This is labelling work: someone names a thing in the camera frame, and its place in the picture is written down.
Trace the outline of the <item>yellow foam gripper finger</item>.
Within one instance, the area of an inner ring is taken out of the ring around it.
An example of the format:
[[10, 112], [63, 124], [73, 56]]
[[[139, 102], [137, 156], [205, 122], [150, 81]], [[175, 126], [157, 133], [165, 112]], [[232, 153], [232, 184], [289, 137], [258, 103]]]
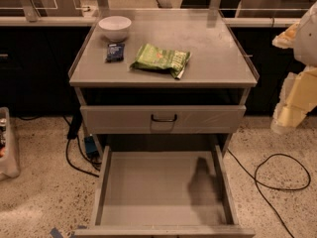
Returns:
[[296, 74], [290, 72], [279, 93], [270, 128], [277, 134], [295, 129], [317, 106], [317, 67], [306, 66]]
[[292, 49], [297, 35], [299, 23], [296, 22], [289, 26], [284, 32], [272, 40], [272, 44], [280, 49]]

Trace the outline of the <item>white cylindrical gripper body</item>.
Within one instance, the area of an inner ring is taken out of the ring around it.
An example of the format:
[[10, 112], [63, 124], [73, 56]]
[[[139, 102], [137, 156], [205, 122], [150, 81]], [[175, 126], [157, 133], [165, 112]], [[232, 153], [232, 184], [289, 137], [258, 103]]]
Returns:
[[317, 66], [317, 2], [301, 18], [293, 49], [298, 61]]

